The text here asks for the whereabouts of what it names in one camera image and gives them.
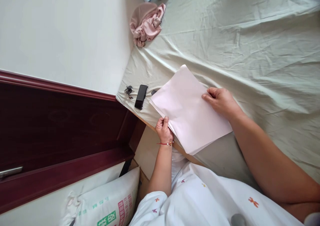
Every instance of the mobile phone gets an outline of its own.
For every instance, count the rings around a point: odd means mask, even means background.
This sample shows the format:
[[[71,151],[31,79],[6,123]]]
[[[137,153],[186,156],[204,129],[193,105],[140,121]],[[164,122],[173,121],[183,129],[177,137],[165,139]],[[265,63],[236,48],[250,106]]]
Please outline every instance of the mobile phone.
[[[140,110],[142,109],[143,101],[144,101],[146,94],[147,94],[147,88],[148,88],[148,86],[146,86],[146,85],[140,85],[137,99],[136,99],[136,103],[134,104],[135,108],[138,108]]]

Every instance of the hand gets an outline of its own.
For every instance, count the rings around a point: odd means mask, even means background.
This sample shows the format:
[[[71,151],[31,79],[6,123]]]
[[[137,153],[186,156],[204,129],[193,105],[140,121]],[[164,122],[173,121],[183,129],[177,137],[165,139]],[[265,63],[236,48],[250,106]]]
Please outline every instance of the hand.
[[[156,132],[160,138],[161,143],[170,143],[173,141],[173,132],[168,127],[169,118],[159,118],[156,125]]]
[[[235,116],[244,114],[227,89],[211,87],[207,89],[207,92],[210,95],[203,94],[202,98],[206,100],[217,113],[224,116],[227,120],[230,121]]]

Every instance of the bracelet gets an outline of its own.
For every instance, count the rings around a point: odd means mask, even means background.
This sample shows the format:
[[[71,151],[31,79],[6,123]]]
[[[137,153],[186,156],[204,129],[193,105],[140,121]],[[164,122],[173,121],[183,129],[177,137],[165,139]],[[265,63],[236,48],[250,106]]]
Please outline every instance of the bracelet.
[[[174,141],[166,143],[166,144],[163,144],[163,143],[158,143],[158,144],[161,144],[161,145],[172,145],[173,143],[174,143]]]

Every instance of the pink paper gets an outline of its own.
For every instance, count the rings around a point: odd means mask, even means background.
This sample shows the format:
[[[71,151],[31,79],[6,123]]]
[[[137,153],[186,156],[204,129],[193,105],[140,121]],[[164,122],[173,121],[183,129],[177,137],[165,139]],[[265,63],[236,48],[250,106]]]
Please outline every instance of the pink paper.
[[[202,99],[205,93],[207,89],[182,65],[150,101],[162,117],[169,117],[170,129],[190,155],[232,132],[229,122]]]

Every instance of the pink cloth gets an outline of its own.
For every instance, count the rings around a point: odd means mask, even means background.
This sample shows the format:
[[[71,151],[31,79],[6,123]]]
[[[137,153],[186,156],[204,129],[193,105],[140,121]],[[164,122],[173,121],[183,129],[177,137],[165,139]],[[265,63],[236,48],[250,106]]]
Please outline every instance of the pink cloth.
[[[152,41],[160,33],[165,9],[166,5],[163,3],[158,7],[155,3],[145,2],[134,10],[130,19],[134,44],[143,47],[145,41]]]

